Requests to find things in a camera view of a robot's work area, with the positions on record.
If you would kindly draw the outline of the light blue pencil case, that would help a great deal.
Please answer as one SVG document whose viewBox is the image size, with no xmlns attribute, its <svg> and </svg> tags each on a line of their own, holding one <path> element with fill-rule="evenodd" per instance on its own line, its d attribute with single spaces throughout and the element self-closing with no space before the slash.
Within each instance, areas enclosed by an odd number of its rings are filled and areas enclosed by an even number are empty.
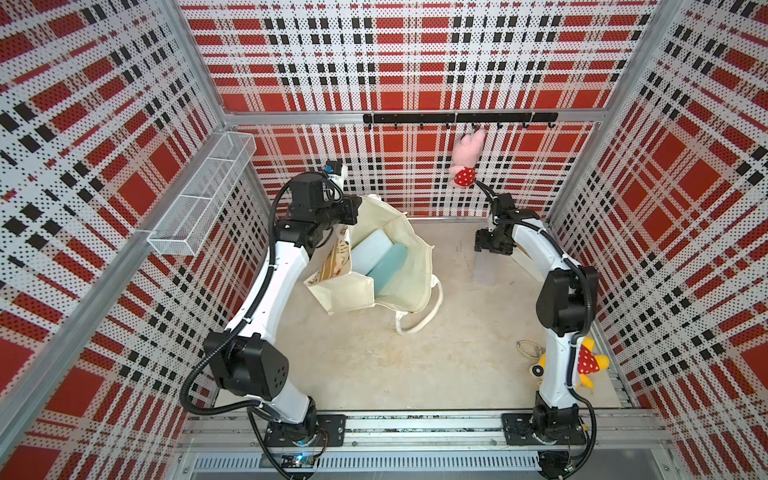
<svg viewBox="0 0 768 480">
<path fill-rule="evenodd" d="M 352 248 L 352 271 L 367 275 L 392 245 L 393 242 L 382 229 L 375 230 Z"/>
</svg>

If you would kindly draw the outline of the cream floral canvas bag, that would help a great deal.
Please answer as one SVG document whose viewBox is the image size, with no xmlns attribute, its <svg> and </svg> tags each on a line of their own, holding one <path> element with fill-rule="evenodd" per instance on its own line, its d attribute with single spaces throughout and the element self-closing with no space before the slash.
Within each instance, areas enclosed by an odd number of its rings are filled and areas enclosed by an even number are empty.
<svg viewBox="0 0 768 480">
<path fill-rule="evenodd" d="M 304 285 L 330 315 L 374 306 L 393 311 L 400 335 L 423 330 L 444 301 L 433 271 L 433 246 L 416 233 L 406 213 L 376 195 L 362 198 L 357 223 L 339 231 Z"/>
</svg>

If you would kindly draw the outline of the transparent grey pencil case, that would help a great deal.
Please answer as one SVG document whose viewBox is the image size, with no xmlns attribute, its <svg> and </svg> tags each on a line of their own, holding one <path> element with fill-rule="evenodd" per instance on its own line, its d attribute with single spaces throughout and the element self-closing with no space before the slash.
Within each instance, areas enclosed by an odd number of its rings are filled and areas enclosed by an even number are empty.
<svg viewBox="0 0 768 480">
<path fill-rule="evenodd" d="M 474 256 L 473 283 L 491 287 L 497 283 L 499 255 L 489 251 L 479 251 Z"/>
</svg>

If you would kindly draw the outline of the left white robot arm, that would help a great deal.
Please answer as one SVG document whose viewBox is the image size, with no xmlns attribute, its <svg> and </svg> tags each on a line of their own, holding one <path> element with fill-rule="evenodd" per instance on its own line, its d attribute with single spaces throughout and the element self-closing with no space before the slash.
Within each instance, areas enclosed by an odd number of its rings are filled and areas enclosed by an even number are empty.
<svg viewBox="0 0 768 480">
<path fill-rule="evenodd" d="M 243 409 L 296 445 L 319 435 L 315 402 L 291 383 L 289 360 L 275 343 L 289 296 L 313 253 L 336 226 L 357 222 L 361 199 L 345 193 L 347 176 L 345 165 L 331 161 L 321 171 L 296 175 L 278 191 L 266 221 L 267 256 L 255 284 L 226 328 L 205 338 L 202 359 L 182 382 L 179 397 L 186 412 L 217 416 Z M 197 405 L 191 390 L 204 372 L 238 401 Z"/>
</svg>

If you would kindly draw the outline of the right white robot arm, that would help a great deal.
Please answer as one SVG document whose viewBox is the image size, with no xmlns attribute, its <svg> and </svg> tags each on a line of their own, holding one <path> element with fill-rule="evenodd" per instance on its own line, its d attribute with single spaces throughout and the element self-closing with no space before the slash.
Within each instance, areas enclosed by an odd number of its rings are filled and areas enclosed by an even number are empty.
<svg viewBox="0 0 768 480">
<path fill-rule="evenodd" d="M 566 253 L 534 211 L 480 181 L 474 185 L 490 206 L 475 250 L 507 256 L 521 251 L 530 261 L 529 273 L 543 277 L 535 311 L 546 334 L 545 366 L 527 435 L 545 445 L 573 439 L 581 431 L 579 406 L 588 403 L 576 391 L 578 360 L 595 319 L 599 274 Z"/>
</svg>

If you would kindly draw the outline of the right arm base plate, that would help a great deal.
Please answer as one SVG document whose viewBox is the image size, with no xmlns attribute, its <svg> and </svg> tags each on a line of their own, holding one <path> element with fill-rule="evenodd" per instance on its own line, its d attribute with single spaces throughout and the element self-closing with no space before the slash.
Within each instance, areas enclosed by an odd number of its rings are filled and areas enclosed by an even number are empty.
<svg viewBox="0 0 768 480">
<path fill-rule="evenodd" d="M 587 435 L 579 423 L 548 424 L 532 413 L 501 416 L 502 431 L 509 446 L 585 446 Z"/>
</svg>

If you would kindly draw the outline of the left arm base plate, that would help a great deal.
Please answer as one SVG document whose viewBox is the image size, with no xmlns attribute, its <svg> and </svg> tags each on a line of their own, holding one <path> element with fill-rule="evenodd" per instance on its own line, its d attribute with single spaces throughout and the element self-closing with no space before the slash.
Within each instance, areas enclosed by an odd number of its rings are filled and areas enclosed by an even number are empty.
<svg viewBox="0 0 768 480">
<path fill-rule="evenodd" d="M 264 442 L 268 447 L 340 447 L 346 422 L 343 414 L 311 414 L 300 424 L 270 422 Z"/>
</svg>

